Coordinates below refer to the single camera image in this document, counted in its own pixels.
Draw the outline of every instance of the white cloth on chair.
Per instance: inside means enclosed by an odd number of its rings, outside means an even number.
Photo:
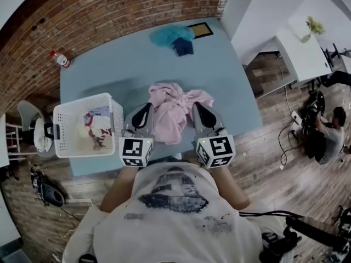
[[[44,120],[42,118],[37,119],[35,122],[33,140],[39,152],[48,152],[50,150],[53,140],[45,136]]]

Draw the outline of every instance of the pink garment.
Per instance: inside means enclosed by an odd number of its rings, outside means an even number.
[[[186,114],[193,119],[191,108],[199,101],[212,106],[214,98],[203,90],[184,93],[175,83],[159,83],[149,89],[150,100],[155,108],[154,135],[156,141],[165,144],[178,144],[186,126]]]

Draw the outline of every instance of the brick wall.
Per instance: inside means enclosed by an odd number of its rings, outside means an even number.
[[[7,42],[0,45],[0,113],[16,115],[16,106],[21,99],[49,110],[59,102],[59,67],[49,56],[51,50],[74,58],[105,42],[145,28],[180,20],[220,17],[226,1],[41,1],[38,9],[21,20]],[[17,12],[12,20],[16,16],[25,15]]]

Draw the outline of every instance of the white laundry basket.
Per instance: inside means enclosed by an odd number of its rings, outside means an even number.
[[[93,139],[82,137],[77,126],[82,124],[83,116],[91,109],[108,106],[110,109],[111,143],[100,150],[94,150]],[[123,108],[108,93],[89,96],[54,109],[54,137],[56,155],[59,158],[106,156],[118,151],[118,137],[122,136]]]

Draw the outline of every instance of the green plant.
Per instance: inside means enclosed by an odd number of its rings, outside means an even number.
[[[310,35],[312,34],[321,35],[325,32],[323,25],[320,24],[319,22],[314,21],[311,16],[307,17],[306,24],[309,28]]]

